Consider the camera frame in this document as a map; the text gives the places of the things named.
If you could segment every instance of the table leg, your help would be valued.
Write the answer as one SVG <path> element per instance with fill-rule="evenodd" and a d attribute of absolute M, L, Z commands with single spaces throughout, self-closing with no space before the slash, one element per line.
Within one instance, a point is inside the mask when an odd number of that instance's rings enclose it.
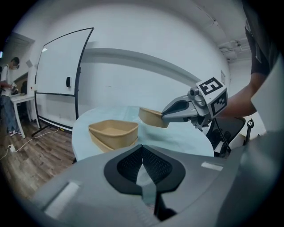
<path fill-rule="evenodd" d="M 36 102 L 35 102 L 35 100 L 33 100 L 33 103 L 34 103 L 34 108 L 36 109 Z M 35 120 L 36 120 L 38 128 L 40 129 L 39 120 L 38 120 L 37 116 L 35 117 Z"/>
<path fill-rule="evenodd" d="M 16 103 L 14 103 L 14 110 L 15 110 L 15 115 L 16 115 L 18 127 L 19 127 L 20 132 L 22 133 L 22 137 L 23 137 L 23 139 L 24 139 L 24 138 L 26 138 L 26 136 L 25 136 L 25 134 L 24 134 L 24 131 L 23 131 L 23 128 L 22 128 L 22 125 L 21 125 L 21 122 L 20 122 L 19 113 L 18 113 L 18 108 L 17 108 L 17 104 L 16 104 Z"/>
<path fill-rule="evenodd" d="M 31 108 L 30 108 L 30 102 L 26 102 L 26 107 L 27 107 L 27 113 L 28 113 L 28 120 L 31 122 Z"/>

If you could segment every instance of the white t-shirt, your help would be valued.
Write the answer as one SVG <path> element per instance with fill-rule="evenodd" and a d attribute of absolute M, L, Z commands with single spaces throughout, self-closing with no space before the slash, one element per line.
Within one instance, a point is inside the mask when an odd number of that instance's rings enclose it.
<path fill-rule="evenodd" d="M 2 70 L 1 81 L 6 81 L 8 84 L 12 83 L 8 65 L 6 65 Z M 3 88 L 2 95 L 11 96 L 11 89 L 7 87 Z"/>

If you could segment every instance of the tan tray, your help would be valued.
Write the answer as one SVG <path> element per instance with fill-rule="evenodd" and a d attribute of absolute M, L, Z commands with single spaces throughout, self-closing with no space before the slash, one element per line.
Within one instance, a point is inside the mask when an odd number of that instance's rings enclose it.
<path fill-rule="evenodd" d="M 100 148 L 103 152 L 109 152 L 109 151 L 113 151 L 114 149 L 110 148 L 109 146 L 105 145 L 103 142 L 101 142 L 97 137 L 95 137 L 90 131 L 89 134 L 91 136 L 91 139 L 93 141 L 94 144 L 96 144 L 98 146 L 98 148 Z M 138 138 L 129 146 L 135 145 L 135 143 L 137 142 Z"/>
<path fill-rule="evenodd" d="M 138 137 L 138 124 L 106 120 L 89 125 L 89 132 L 107 147 L 116 150 L 132 145 Z"/>
<path fill-rule="evenodd" d="M 145 124 L 148 124 L 151 126 L 167 128 L 169 125 L 169 123 L 163 122 L 161 112 L 159 111 L 149 110 L 149 109 L 140 107 L 139 117 Z"/>

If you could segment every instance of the black cable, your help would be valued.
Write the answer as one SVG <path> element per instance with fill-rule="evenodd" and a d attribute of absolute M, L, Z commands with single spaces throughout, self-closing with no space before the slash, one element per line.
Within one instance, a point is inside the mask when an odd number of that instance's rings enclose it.
<path fill-rule="evenodd" d="M 223 138 L 223 141 L 224 141 L 226 147 L 228 148 L 228 151 L 231 152 L 231 148 L 229 147 L 229 144 L 227 143 L 227 141 L 226 141 L 226 139 L 225 139 L 225 137 L 224 137 L 224 135 L 223 135 L 223 133 L 222 133 L 222 131 L 221 131 L 219 125 L 218 125 L 217 119 L 214 118 L 214 121 L 215 121 L 215 123 L 216 123 L 216 125 L 217 125 L 217 128 L 218 128 L 218 130 L 219 130 L 219 132 L 220 132 L 220 134 L 221 134 L 221 136 L 222 136 L 222 138 Z"/>

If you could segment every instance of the shoe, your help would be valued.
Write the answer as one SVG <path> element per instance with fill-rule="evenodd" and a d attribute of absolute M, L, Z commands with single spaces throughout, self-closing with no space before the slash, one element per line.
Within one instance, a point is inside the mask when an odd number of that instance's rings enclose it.
<path fill-rule="evenodd" d="M 16 134 L 16 131 L 15 130 L 14 131 L 10 131 L 9 134 L 12 137 L 12 136 L 14 136 Z"/>

